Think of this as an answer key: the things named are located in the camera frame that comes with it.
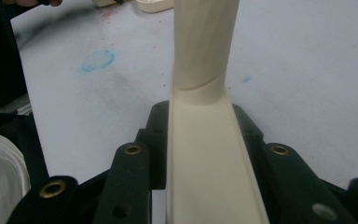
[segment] blue mark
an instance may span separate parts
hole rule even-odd
[[[242,81],[243,81],[243,82],[250,82],[250,80],[252,80],[252,77],[251,77],[251,76],[247,76],[247,77],[245,77]]]
[[[115,59],[115,54],[109,50],[95,51],[87,56],[83,62],[82,68],[86,72],[92,72],[109,66]]]

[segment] black mount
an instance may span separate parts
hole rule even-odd
[[[234,111],[270,223],[358,223],[358,178],[348,190],[319,179],[292,148],[264,143],[246,113]],[[70,176],[34,186],[8,223],[151,223],[151,190],[166,186],[168,112],[168,102],[154,105],[110,170],[79,186]]]

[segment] white cloth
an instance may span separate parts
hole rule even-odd
[[[29,189],[29,176],[22,153],[0,135],[0,223],[7,222]]]

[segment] blue stain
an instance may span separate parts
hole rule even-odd
[[[242,81],[243,81],[243,82],[249,82],[250,80],[252,80],[252,77],[251,77],[251,76],[247,76],[247,77],[245,77]]]
[[[115,54],[109,50],[95,51],[87,56],[82,64],[85,72],[92,72],[109,66],[115,59]]]

